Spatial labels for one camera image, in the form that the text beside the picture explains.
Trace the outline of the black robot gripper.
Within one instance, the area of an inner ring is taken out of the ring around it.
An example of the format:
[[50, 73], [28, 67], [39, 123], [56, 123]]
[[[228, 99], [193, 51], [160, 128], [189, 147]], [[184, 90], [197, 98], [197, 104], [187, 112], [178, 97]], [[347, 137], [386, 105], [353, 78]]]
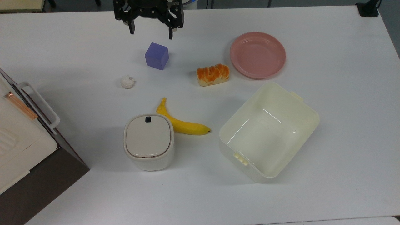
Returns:
[[114, 16], [135, 32], [137, 17], [157, 19], [168, 27], [169, 40], [174, 32], [184, 26], [183, 2], [181, 0], [115, 0]]

